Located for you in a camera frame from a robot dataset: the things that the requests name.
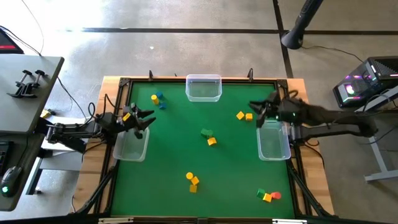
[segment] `transparent bin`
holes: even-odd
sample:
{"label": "transparent bin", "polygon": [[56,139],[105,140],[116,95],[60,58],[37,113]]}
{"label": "transparent bin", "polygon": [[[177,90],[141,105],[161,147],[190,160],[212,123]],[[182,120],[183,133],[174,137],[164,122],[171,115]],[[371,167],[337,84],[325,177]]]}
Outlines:
{"label": "transparent bin", "polygon": [[185,93],[192,102],[217,102],[223,89],[219,75],[190,74],[185,83]]}
{"label": "transparent bin", "polygon": [[290,159],[287,126],[279,121],[266,121],[257,128],[257,146],[262,161]]}
{"label": "transparent bin", "polygon": [[145,159],[149,139],[149,128],[142,132],[142,139],[134,135],[134,131],[118,134],[113,149],[113,157],[123,161],[142,162]]}

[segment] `gray floor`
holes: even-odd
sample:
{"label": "gray floor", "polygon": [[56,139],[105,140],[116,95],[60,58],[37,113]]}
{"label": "gray floor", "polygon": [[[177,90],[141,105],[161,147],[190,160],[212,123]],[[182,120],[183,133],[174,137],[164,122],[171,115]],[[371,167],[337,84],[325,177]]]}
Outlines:
{"label": "gray floor", "polygon": [[[255,77],[286,77],[277,34],[79,32],[81,27],[276,29],[272,0],[25,1],[43,27],[43,54],[65,57],[60,78],[84,109],[89,102],[96,102],[105,75],[147,75],[151,69],[155,75],[219,73],[243,77],[252,67]],[[293,26],[303,3],[279,0],[286,29]],[[2,25],[39,49],[40,32],[23,4],[6,4],[14,10],[2,12]],[[398,30],[393,22],[397,15],[395,0],[325,0],[308,29]],[[304,46],[312,45],[336,47],[361,59],[398,55],[397,36],[306,35]],[[331,89],[359,62],[324,49],[290,50],[289,55],[294,77],[305,79],[310,102],[337,109]],[[69,99],[58,84],[46,107],[60,110],[63,116],[81,116],[76,106],[69,110]],[[397,124],[385,115],[377,123],[380,133]],[[380,146],[390,150],[383,153],[389,167],[398,169],[398,152],[394,152],[397,134],[390,133]],[[370,147],[360,144],[364,139],[338,136],[320,142],[335,213],[343,218],[395,223],[398,179],[364,182],[363,175],[379,171]],[[76,180],[74,173],[46,172],[39,187],[48,193],[23,196],[17,209],[1,212],[0,219],[66,214]]]}

